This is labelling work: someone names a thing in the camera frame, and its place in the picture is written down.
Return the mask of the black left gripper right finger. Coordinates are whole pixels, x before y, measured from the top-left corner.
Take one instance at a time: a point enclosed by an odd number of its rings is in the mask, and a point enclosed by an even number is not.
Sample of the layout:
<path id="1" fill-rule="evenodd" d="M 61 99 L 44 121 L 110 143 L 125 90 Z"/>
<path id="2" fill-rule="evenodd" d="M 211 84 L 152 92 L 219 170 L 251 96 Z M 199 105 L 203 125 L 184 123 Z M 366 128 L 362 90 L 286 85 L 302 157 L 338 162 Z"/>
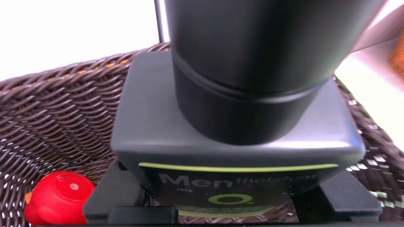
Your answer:
<path id="1" fill-rule="evenodd" d="M 301 223 L 375 223 L 383 211 L 375 196 L 348 171 L 292 200 Z"/>

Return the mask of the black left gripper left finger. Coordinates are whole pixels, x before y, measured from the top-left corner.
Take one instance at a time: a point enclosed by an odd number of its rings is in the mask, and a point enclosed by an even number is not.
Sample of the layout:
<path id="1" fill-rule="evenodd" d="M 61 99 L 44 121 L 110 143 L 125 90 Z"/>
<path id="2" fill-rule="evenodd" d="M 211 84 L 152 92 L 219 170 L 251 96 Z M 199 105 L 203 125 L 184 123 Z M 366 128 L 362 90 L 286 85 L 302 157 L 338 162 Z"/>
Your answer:
<path id="1" fill-rule="evenodd" d="M 130 171 L 113 161 L 83 206 L 88 225 L 178 225 L 175 207 L 152 206 Z"/>

